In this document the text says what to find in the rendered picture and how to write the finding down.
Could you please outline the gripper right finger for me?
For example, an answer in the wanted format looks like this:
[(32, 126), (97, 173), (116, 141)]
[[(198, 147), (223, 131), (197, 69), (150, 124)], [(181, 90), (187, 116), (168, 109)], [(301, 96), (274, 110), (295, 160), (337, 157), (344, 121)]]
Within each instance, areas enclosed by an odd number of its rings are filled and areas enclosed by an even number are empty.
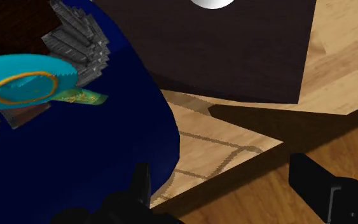
[(290, 155), (288, 178), (325, 224), (358, 224), (358, 180), (335, 176), (304, 153)]

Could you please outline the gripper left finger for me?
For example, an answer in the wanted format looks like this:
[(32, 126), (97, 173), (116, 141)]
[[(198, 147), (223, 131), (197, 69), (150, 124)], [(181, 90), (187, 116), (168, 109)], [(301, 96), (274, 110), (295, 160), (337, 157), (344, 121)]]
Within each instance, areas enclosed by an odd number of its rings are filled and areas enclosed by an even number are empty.
[(139, 163), (128, 190), (108, 195), (93, 213), (82, 207), (65, 209), (50, 224), (184, 224), (169, 213), (154, 213), (150, 198), (149, 165)]

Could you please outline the green patterned flat object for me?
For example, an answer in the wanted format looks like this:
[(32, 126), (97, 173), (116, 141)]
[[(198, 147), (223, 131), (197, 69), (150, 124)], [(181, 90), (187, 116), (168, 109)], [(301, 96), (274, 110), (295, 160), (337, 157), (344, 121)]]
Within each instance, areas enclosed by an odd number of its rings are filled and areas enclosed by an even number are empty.
[(52, 100), (97, 106), (103, 104), (107, 98), (107, 95), (83, 88), (70, 88), (55, 95)]

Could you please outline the brown block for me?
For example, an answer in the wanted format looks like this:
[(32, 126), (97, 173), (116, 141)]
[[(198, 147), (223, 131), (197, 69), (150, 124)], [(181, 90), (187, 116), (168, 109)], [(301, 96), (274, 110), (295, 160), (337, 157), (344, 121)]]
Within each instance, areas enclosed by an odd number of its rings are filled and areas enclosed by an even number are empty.
[(44, 103), (26, 108), (4, 109), (0, 110), (0, 112), (7, 120), (11, 128), (16, 129), (49, 109), (50, 106), (50, 103)]

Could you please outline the grey ridged object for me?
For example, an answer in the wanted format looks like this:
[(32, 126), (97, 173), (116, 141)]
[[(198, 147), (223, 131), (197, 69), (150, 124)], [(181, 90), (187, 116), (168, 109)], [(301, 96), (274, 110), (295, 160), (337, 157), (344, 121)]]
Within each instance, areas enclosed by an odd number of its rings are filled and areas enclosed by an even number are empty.
[(24, 24), (39, 33), (39, 39), (14, 42), (9, 50), (41, 52), (72, 64), (79, 72), (77, 87), (84, 87), (102, 74), (107, 67), (109, 40), (95, 19), (82, 9), (68, 6), (62, 0), (19, 0), (13, 6), (0, 4), (0, 25), (8, 25), (10, 31), (18, 31), (13, 15), (18, 13), (21, 22), (35, 22), (31, 14), (45, 13), (41, 27)]

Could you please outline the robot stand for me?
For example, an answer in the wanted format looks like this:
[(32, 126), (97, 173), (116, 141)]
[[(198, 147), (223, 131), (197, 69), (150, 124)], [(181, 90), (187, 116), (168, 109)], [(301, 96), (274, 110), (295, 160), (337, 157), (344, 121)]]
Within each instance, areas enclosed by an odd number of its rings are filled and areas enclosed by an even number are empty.
[(94, 0), (160, 88), (239, 102), (296, 104), (316, 0)]

